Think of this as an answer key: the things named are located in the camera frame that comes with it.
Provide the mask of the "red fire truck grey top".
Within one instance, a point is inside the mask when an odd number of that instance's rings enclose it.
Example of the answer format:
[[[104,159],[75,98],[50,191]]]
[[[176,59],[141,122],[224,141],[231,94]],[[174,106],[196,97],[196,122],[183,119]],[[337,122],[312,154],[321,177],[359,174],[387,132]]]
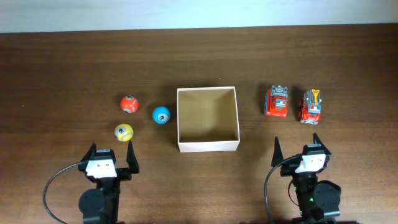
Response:
[[[264,114],[266,116],[286,118],[288,97],[286,86],[272,85],[265,95]]]

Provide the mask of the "red fire truck yellow ladder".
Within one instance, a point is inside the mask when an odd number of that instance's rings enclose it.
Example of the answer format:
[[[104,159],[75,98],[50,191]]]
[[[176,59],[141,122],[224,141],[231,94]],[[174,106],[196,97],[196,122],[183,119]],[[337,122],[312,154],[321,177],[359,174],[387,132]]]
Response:
[[[308,90],[303,94],[303,98],[299,101],[300,111],[298,118],[301,123],[318,124],[321,116],[321,94],[320,90]]]

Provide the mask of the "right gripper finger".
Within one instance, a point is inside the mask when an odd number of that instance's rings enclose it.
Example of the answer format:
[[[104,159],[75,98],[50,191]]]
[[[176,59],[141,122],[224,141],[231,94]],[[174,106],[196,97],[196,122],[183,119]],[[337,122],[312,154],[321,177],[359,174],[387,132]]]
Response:
[[[320,144],[322,149],[324,150],[325,154],[330,154],[330,151],[328,150],[328,148],[322,143],[322,141],[320,140],[320,138],[318,137],[317,133],[313,134],[313,143],[314,144]]]
[[[276,136],[274,139],[274,153],[272,156],[271,166],[276,167],[284,160],[282,149],[280,147],[279,138]]]

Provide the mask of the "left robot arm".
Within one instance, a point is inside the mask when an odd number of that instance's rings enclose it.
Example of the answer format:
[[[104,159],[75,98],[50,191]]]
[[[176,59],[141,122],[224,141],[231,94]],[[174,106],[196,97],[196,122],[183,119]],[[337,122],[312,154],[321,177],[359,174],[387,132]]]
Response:
[[[139,173],[139,164],[132,142],[128,142],[127,167],[117,168],[116,156],[111,149],[97,149],[92,144],[78,165],[78,170],[96,184],[94,189],[85,191],[78,202],[83,223],[116,223],[118,221],[120,183],[130,181]]]

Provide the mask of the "orange toy ball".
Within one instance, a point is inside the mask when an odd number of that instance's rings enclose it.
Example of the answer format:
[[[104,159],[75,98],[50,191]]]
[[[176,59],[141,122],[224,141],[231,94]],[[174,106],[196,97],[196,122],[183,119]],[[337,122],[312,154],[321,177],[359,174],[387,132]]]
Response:
[[[126,113],[132,114],[139,109],[139,101],[134,96],[124,96],[120,102],[120,107]]]

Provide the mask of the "yellow toy ball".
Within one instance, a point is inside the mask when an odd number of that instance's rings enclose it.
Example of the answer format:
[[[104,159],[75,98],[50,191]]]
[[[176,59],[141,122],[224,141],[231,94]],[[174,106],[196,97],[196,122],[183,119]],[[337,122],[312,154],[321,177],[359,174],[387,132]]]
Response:
[[[114,130],[114,135],[118,141],[126,142],[131,140],[134,131],[129,124],[119,124]]]

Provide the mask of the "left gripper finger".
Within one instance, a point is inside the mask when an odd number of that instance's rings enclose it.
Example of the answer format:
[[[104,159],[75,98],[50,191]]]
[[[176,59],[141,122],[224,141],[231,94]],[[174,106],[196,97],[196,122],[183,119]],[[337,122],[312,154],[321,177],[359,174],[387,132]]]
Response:
[[[139,164],[138,164],[136,156],[134,154],[134,149],[133,149],[131,140],[128,141],[126,162],[129,166],[130,173],[132,173],[132,174],[139,173]]]
[[[93,143],[93,144],[90,146],[88,152],[87,152],[87,153],[83,156],[83,158],[81,159],[81,162],[88,162],[90,159],[92,159],[93,156],[94,156],[94,154],[95,154],[95,151],[96,151],[96,144]]]

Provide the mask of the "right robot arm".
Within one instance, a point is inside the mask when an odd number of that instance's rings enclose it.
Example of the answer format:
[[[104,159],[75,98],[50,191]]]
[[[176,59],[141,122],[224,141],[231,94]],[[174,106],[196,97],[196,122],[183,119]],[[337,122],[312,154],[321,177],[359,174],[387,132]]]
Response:
[[[324,171],[330,160],[331,152],[313,134],[313,143],[303,147],[303,152],[284,158],[279,139],[274,139],[270,174],[280,168],[282,177],[291,177],[290,186],[294,186],[300,216],[292,223],[335,223],[340,216],[341,187],[329,180],[319,181],[317,175]]]

